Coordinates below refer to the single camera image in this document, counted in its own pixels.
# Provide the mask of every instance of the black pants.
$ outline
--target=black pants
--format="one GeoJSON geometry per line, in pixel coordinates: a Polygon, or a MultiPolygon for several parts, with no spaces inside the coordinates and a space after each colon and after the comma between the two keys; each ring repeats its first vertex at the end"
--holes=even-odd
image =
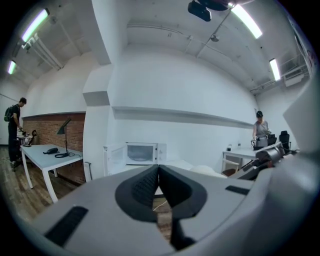
{"type": "Polygon", "coordinates": [[[16,161],[18,155],[18,142],[17,142],[17,126],[8,125],[9,131],[9,158],[10,161],[16,161]]]}

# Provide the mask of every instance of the brick wall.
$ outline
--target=brick wall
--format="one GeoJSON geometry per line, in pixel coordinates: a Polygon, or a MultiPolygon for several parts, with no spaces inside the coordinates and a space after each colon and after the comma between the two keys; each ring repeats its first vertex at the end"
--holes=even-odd
{"type": "MultiPolygon", "coordinates": [[[[54,144],[65,148],[65,135],[56,135],[56,133],[60,126],[71,118],[66,127],[68,149],[83,151],[85,116],[85,113],[73,113],[24,117],[22,126],[27,133],[37,131],[38,135],[32,144],[54,144]]],[[[73,182],[79,184],[86,182],[82,161],[60,167],[57,172],[73,182]]]]}

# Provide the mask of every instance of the microwave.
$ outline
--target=microwave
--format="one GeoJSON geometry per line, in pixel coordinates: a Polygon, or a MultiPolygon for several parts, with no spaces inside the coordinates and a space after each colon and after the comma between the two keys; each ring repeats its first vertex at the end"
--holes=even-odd
{"type": "Polygon", "coordinates": [[[104,175],[122,172],[126,165],[162,165],[167,160],[167,144],[126,142],[103,147],[104,175]]]}

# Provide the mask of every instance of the gray shirt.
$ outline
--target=gray shirt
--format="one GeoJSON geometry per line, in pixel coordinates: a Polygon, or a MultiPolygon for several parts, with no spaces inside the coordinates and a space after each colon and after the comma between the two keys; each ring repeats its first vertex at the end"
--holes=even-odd
{"type": "Polygon", "coordinates": [[[254,123],[254,126],[256,127],[256,136],[259,138],[263,138],[265,136],[268,135],[268,122],[264,121],[264,123],[258,123],[258,121],[256,121],[254,123]]]}

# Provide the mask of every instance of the woman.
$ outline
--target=woman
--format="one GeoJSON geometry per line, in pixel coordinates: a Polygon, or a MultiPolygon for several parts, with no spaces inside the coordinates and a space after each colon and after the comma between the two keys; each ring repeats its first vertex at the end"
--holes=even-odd
{"type": "Polygon", "coordinates": [[[263,119],[263,114],[261,111],[256,113],[257,121],[253,125],[253,140],[256,140],[256,137],[259,140],[256,140],[256,147],[267,147],[268,146],[268,135],[270,134],[270,130],[268,128],[268,122],[263,119]]]}

